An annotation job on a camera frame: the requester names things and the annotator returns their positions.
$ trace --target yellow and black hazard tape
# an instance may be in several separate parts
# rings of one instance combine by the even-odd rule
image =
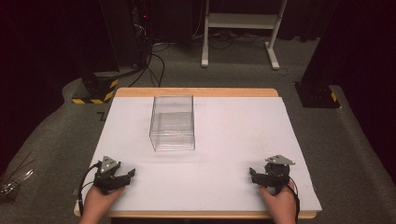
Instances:
[[[99,96],[86,96],[86,97],[73,96],[72,101],[77,105],[85,105],[85,104],[100,105],[100,104],[108,103],[114,94],[118,82],[119,82],[118,79],[111,81],[108,85],[108,89],[101,90],[101,92],[97,94]]]

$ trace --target power cord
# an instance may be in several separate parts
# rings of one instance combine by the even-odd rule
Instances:
[[[101,165],[101,162],[97,162],[96,164],[94,164],[93,166],[91,166],[91,167],[85,172],[85,174],[84,174],[84,176],[82,177],[81,182],[80,182],[80,184],[79,184],[79,188],[78,188],[78,208],[79,208],[79,213],[80,213],[81,216],[84,214],[84,203],[82,202],[82,189],[84,189],[85,186],[88,185],[88,184],[87,184],[87,185],[84,185],[85,178],[87,177],[88,173],[89,173],[93,168],[98,168],[98,169],[100,169],[100,165]]]

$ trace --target black cable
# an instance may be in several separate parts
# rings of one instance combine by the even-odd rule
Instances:
[[[294,182],[294,180],[290,177],[290,180],[293,182],[294,187],[296,188],[296,192],[294,192],[294,190],[291,188],[291,186],[286,185],[286,187],[288,187],[288,189],[291,191],[291,193],[293,194],[294,197],[294,201],[296,202],[296,216],[295,216],[295,220],[296,223],[298,221],[298,214],[300,213],[300,199],[298,198],[298,189],[297,189],[297,185]]]
[[[223,48],[217,48],[217,47],[214,47],[213,45],[210,45],[210,44],[207,44],[210,48],[212,48],[212,49],[227,49],[227,48],[229,48],[232,44],[233,44],[233,37],[232,36],[230,36],[230,34],[228,34],[227,33],[227,36],[226,37],[223,37],[223,36],[214,36],[214,38],[216,39],[216,40],[218,40],[218,41],[229,41],[230,43],[227,45],[227,46],[225,46],[225,47],[223,47]]]
[[[165,70],[165,63],[163,62],[163,59],[162,59],[160,56],[158,56],[157,54],[151,54],[151,55],[154,56],[154,57],[157,57],[157,58],[160,59],[161,62],[163,63],[163,71],[161,72],[160,81],[159,81],[159,83],[158,83],[158,87],[161,87],[161,84],[162,84],[162,82],[163,82],[163,72],[164,72],[164,70]]]
[[[151,62],[151,54],[149,55],[148,62],[146,64],[146,66],[145,66],[145,69],[143,69],[143,71],[140,73],[139,77],[137,77],[137,79],[135,79],[134,82],[132,82],[128,87],[132,87],[143,76],[143,74],[149,68],[150,62]]]
[[[100,165],[101,165],[101,164],[102,164],[102,163],[99,161],[99,162],[97,162],[96,164],[94,164],[93,166],[91,166],[91,167],[85,172],[85,174],[84,174],[84,176],[82,177],[81,182],[80,182],[80,184],[79,184],[79,188],[78,188],[78,208],[79,208],[79,213],[80,213],[81,216],[82,216],[83,213],[84,213],[84,204],[83,204],[83,202],[82,202],[82,189],[85,187],[85,186],[83,186],[83,185],[84,185],[85,178],[87,177],[88,173],[89,173],[93,168],[96,167],[96,168],[100,169]]]
[[[154,80],[152,79],[153,77],[154,77],[155,80],[157,81],[157,85],[160,85],[160,81],[159,81],[158,78],[155,76],[154,72],[153,72],[150,68],[148,68],[148,70],[149,70],[149,78],[151,79],[152,85],[155,87]]]

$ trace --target wooden table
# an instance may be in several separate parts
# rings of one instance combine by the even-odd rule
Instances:
[[[153,96],[186,94],[194,97],[195,150],[154,151]],[[107,155],[121,161],[116,175],[136,169],[109,217],[270,218],[248,167],[263,173],[264,159],[277,154],[296,162],[290,176],[299,189],[299,218],[315,217],[321,206],[276,90],[120,88],[92,164]],[[93,172],[86,183],[92,180]]]

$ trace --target dark background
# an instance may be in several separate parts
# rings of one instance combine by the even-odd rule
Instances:
[[[177,30],[174,34],[191,34],[199,23],[200,1],[184,2],[188,2],[184,3],[184,15],[192,15],[185,27],[192,30]],[[273,10],[278,6],[275,1],[249,1],[249,5],[246,1],[221,2],[211,1],[211,10],[235,12],[242,9],[244,13],[262,13],[258,8]],[[1,173],[33,129],[64,102],[63,86],[81,77],[74,61],[75,51],[70,50],[76,43],[82,43],[79,37],[85,36],[86,40],[86,36],[95,34],[97,38],[91,41],[99,41],[97,44],[103,47],[103,52],[111,51],[97,3],[60,0],[0,3]],[[302,41],[323,37],[318,48],[325,50],[317,50],[308,66],[314,66],[319,77],[323,71],[332,71],[331,84],[342,87],[393,181],[396,180],[393,165],[396,159],[394,9],[390,1],[346,0],[335,7],[334,1],[328,0],[290,0],[278,34],[283,39],[299,36]],[[96,26],[81,24],[87,29],[78,30],[75,42],[75,33],[68,32],[68,25],[84,21],[85,17],[95,18]],[[328,29],[323,33],[328,22]],[[169,30],[176,27],[171,23],[169,26]],[[338,57],[343,60],[336,68],[326,70],[326,65],[334,63]]]

